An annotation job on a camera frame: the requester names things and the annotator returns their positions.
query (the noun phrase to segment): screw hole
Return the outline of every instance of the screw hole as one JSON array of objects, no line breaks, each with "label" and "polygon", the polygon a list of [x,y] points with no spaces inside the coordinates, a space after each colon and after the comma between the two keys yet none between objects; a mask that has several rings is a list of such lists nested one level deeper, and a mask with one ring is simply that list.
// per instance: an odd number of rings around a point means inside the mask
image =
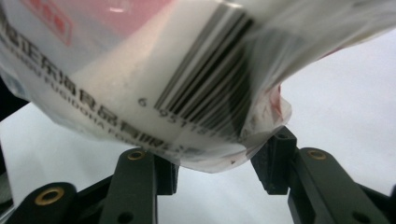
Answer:
[{"label": "screw hole", "polygon": [[128,154],[128,159],[131,161],[137,161],[145,157],[145,153],[142,151],[134,151]]},{"label": "screw hole", "polygon": [[352,216],[360,223],[371,223],[370,218],[363,213],[353,212]]},{"label": "screw hole", "polygon": [[277,134],[276,137],[281,138],[281,139],[288,139],[289,137],[283,133]]},{"label": "screw hole", "polygon": [[134,215],[132,215],[131,213],[125,212],[125,213],[121,213],[119,215],[118,222],[119,223],[129,223],[132,220],[134,220]]},{"label": "screw hole", "polygon": [[56,198],[56,196],[58,196],[58,192],[52,191],[52,192],[48,192],[47,194],[45,194],[43,196],[43,200],[51,200]]}]

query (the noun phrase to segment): product package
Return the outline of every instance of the product package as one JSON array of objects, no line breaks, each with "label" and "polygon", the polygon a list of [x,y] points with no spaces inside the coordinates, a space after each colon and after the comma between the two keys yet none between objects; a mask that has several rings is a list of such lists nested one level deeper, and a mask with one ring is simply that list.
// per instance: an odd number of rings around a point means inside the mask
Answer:
[{"label": "product package", "polygon": [[0,0],[0,22],[15,95],[70,129],[215,173],[286,124],[283,80],[396,27],[396,1]]}]

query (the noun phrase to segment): clear plastic packaging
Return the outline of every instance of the clear plastic packaging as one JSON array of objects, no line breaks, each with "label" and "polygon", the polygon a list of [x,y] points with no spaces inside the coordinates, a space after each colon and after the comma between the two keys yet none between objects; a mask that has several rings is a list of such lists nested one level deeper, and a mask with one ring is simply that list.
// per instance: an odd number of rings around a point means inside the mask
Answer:
[{"label": "clear plastic packaging", "polygon": [[283,80],[396,26],[393,0],[0,3],[14,94],[71,129],[209,173],[249,160],[288,121]]}]

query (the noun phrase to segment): plastic bag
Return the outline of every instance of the plastic bag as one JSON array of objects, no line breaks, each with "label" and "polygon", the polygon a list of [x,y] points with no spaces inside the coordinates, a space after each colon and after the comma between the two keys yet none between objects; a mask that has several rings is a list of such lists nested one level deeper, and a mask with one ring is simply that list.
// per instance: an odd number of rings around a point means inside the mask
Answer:
[{"label": "plastic bag", "polygon": [[288,121],[285,78],[396,26],[392,0],[0,3],[14,94],[71,129],[209,173],[249,160]]}]

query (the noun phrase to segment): barcode label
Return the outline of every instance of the barcode label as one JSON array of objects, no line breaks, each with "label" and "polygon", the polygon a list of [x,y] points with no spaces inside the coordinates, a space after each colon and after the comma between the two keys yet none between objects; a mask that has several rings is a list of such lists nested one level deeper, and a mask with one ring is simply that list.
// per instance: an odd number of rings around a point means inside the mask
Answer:
[{"label": "barcode label", "polygon": [[239,135],[251,91],[243,37],[253,20],[220,5],[166,85],[155,109],[220,133]]}]

